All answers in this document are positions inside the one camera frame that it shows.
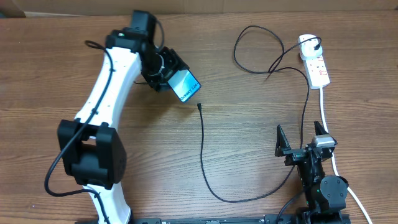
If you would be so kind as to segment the black Galaxy smartphone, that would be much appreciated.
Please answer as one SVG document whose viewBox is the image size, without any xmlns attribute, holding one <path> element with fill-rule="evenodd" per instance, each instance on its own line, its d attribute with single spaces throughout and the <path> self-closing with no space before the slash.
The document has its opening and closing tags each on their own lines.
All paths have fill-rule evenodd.
<svg viewBox="0 0 398 224">
<path fill-rule="evenodd" d="M 182 103 L 187 102 L 201 88 L 190 70 L 178 70 L 167 83 Z"/>
</svg>

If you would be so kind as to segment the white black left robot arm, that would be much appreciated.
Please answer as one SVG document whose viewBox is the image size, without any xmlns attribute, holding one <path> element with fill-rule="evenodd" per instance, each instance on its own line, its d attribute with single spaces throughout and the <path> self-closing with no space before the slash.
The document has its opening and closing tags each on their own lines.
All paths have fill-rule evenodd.
<svg viewBox="0 0 398 224">
<path fill-rule="evenodd" d="M 67 175 L 90 194 L 98 223 L 132 223 L 121 181 L 127 154 L 118 134 L 119 120 L 138 76 L 155 91 L 172 90 L 181 102 L 201 87 L 189 66 L 173 49 L 156 46 L 160 22 L 151 13 L 134 11 L 131 24 L 112 31 L 104 44 L 87 41 L 102 50 L 104 59 L 97 81 L 82 109 L 71 121 L 62 120 L 57 136 Z"/>
</svg>

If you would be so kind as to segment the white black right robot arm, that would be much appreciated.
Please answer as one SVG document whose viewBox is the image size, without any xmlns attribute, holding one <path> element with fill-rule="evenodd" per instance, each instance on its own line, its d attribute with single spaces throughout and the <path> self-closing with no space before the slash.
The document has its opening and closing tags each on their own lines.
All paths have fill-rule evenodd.
<svg viewBox="0 0 398 224">
<path fill-rule="evenodd" d="M 292 149 L 280 125 L 277 126 L 275 156 L 284 157 L 286 166 L 297 166 L 303 190 L 295 195 L 296 200 L 304 194 L 306 207 L 296 209 L 294 215 L 283 216 L 282 207 L 276 223 L 336 223 L 346 224 L 351 220 L 341 211 L 346 208 L 348 181 L 339 175 L 326 175 L 322 162 L 330 159 L 337 141 L 318 122 L 311 143 L 304 148 Z"/>
</svg>

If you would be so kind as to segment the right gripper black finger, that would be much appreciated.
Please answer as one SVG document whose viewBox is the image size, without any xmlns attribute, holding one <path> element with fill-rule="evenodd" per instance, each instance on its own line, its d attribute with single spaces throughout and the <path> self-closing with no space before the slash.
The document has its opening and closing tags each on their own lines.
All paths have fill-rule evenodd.
<svg viewBox="0 0 398 224">
<path fill-rule="evenodd" d="M 277 140 L 275 145 L 275 155 L 284 156 L 285 151 L 291 150 L 290 144 L 283 132 L 282 126 L 277 126 Z"/>
<path fill-rule="evenodd" d="M 325 128 L 318 121 L 314 121 L 314 127 L 315 127 L 315 134 L 317 136 L 328 134 L 328 131 L 326 131 Z"/>
</svg>

